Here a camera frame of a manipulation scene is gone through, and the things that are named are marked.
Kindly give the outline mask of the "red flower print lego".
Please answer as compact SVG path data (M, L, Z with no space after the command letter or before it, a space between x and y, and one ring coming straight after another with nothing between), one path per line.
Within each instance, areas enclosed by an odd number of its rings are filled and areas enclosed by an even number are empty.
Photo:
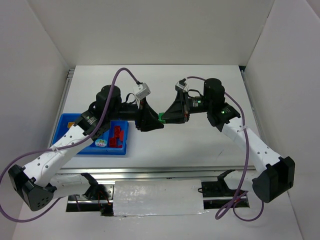
M108 141L110 148L117 148L118 147L118 140L116 137L110 137Z

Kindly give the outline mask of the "red stepped lego piece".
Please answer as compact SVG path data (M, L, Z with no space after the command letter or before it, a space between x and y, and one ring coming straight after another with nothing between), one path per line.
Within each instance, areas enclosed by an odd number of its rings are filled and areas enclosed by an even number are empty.
M124 141L124 130L121 130L117 133L117 143L118 146L122 146L123 145L123 141Z

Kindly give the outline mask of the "teal and green lego stack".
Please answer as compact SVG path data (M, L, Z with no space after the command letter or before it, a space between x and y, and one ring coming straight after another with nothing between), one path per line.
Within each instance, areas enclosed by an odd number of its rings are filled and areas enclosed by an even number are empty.
M160 112L160 113L158 114L158 120L159 120L162 124L165 124L166 121L163 120L163 115L164 115L164 113L163 113L163 112Z

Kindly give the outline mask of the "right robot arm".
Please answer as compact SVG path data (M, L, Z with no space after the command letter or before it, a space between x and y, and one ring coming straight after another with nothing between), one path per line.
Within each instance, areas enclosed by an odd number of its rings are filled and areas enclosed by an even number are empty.
M245 152L245 163L252 163L257 176L243 177L234 170L222 176L223 186L229 190L237 189L253 192L264 203L291 189L294 184L295 162L283 157L266 145L245 123L243 111L226 102L228 94L217 78L203 81L203 93L197 97L189 96L191 91L186 79L175 85L176 98L171 106L159 116L166 124L184 124L191 114L206 113L211 126L230 138Z

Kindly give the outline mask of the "teal flower print lego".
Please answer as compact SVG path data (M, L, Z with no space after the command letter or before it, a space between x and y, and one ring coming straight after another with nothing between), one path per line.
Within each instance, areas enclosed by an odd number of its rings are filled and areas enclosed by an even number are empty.
M105 148L108 145L108 142L105 139L97 139L95 145L100 148Z

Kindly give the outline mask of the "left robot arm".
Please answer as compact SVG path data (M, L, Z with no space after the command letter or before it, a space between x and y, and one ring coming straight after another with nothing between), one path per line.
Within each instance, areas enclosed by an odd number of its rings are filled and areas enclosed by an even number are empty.
M30 210L39 211L51 200L69 195L84 195L92 199L104 192L105 188L89 173L64 177L57 172L105 134L113 121L134 121L141 132L164 128L146 100L150 93L146 83L139 83L133 89L135 103L128 103L122 101L121 90L117 86L104 86L88 110L50 148L24 166L15 164L10 167L8 175L12 186Z

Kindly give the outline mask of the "yellow long lego brick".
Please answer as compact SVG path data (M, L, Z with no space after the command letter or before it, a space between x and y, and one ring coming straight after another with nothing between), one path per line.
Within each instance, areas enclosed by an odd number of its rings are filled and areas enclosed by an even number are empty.
M68 122L67 127L70 128L74 125L74 122Z

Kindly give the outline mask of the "red square lego brick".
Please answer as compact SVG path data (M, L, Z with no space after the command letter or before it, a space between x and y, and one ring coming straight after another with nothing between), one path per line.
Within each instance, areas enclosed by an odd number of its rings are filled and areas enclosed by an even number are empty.
M114 127L114 137L117 138L117 139L119 139L120 136L121 136L121 134L122 134L122 128L121 128L121 126L116 125L116 126Z

